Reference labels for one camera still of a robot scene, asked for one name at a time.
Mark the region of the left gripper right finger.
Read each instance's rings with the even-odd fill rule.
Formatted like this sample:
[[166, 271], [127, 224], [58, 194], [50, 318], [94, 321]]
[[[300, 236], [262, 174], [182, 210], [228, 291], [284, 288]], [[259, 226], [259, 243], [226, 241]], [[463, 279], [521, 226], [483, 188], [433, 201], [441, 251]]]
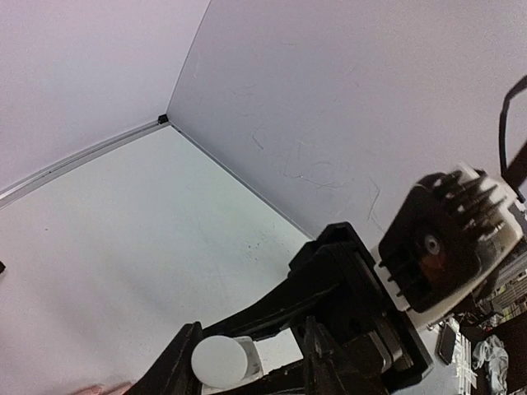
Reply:
[[202, 384], [193, 372], [191, 358], [202, 340], [201, 323], [186, 323], [153, 366], [129, 389], [129, 394], [200, 394]]

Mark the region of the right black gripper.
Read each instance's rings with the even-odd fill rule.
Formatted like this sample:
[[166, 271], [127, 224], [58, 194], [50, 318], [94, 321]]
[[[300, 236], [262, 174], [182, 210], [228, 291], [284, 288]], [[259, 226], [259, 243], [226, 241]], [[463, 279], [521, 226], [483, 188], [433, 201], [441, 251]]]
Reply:
[[285, 283], [203, 335], [263, 340], [292, 320], [303, 327], [302, 360], [257, 380], [256, 394], [388, 394], [415, 386], [431, 372], [431, 357], [372, 264], [349, 223], [327, 225], [293, 258]]

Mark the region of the white nail polish cap brush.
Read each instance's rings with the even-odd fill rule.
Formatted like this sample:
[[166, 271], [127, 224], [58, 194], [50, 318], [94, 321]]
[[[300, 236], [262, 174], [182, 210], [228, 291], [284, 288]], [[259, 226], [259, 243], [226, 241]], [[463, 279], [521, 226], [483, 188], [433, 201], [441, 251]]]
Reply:
[[194, 348], [191, 367], [196, 378], [208, 387], [229, 388], [245, 377], [248, 358], [234, 339], [212, 336]]

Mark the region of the clear nail polish bottle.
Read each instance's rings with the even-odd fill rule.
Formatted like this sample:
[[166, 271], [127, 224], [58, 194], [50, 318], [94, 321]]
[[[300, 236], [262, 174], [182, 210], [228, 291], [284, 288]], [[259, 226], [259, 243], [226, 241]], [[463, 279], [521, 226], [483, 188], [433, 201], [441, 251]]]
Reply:
[[255, 381], [264, 376], [264, 369], [255, 342], [251, 337], [236, 337], [247, 358], [247, 369], [244, 380]]

